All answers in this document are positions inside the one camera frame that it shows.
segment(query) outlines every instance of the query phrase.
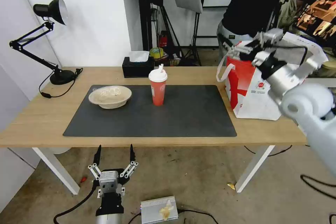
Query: cup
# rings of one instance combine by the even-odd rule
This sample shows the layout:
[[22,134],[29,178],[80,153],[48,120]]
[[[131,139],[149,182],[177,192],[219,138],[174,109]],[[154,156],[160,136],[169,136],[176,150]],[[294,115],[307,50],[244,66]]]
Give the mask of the cup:
[[158,69],[154,69],[148,76],[152,88],[153,104],[162,106],[165,98],[166,80],[168,78],[166,71],[163,69],[163,64]]

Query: shopping bag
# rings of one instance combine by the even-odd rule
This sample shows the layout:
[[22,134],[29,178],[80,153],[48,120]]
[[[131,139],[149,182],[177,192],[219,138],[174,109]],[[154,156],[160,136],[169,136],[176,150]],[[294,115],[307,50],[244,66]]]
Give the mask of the shopping bag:
[[219,73],[224,58],[217,68],[217,81],[225,81],[225,90],[237,118],[278,120],[281,113],[277,104],[267,94],[270,85],[261,78],[261,72],[249,61],[227,57],[226,70]]

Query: table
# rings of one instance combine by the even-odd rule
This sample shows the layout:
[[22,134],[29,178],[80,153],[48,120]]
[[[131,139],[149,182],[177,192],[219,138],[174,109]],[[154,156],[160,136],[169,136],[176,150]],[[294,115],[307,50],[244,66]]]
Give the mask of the table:
[[[176,138],[108,138],[64,137],[64,130],[71,121],[92,85],[149,85],[147,78],[124,78],[121,67],[85,67],[71,90],[59,98],[46,99],[37,95],[21,114],[0,133],[0,147],[31,147],[73,193],[79,186],[69,175],[48,147],[158,147],[158,146],[227,146],[261,145],[250,164],[236,183],[240,193],[267,158],[275,145],[306,143],[304,134],[290,119],[278,121],[238,119],[230,108],[224,83],[216,81],[217,67],[166,67],[168,85],[217,85],[228,110],[236,137],[176,137]],[[50,94],[63,93],[69,84],[48,84],[43,91]]]

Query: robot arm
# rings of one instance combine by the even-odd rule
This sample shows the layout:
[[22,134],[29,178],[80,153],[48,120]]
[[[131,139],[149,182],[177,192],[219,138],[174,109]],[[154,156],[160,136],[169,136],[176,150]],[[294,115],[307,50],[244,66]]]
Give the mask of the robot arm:
[[101,146],[93,159],[94,163],[88,169],[94,176],[94,183],[100,186],[97,198],[101,198],[101,205],[96,211],[97,224],[121,224],[124,208],[121,197],[125,195],[124,185],[139,165],[135,161],[133,145],[130,150],[130,164],[126,169],[108,169],[100,171],[98,168]]
[[305,78],[328,59],[317,44],[294,34],[286,33],[285,36],[295,45],[309,47],[313,53],[295,70],[286,61],[275,58],[275,51],[265,51],[266,48],[277,47],[284,37],[280,29],[258,33],[252,42],[238,44],[229,53],[241,60],[251,61],[261,71],[261,77],[271,86],[269,96],[278,104],[283,115],[298,124],[311,148],[336,176],[336,117],[331,112],[333,95],[322,85],[304,83]]

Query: lamp shade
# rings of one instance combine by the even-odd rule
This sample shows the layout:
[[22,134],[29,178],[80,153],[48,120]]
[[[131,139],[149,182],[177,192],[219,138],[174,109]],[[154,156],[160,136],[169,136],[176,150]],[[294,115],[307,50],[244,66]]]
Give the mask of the lamp shade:
[[33,6],[34,13],[40,17],[53,18],[58,23],[67,24],[68,11],[63,0],[52,0],[50,4],[35,4]]

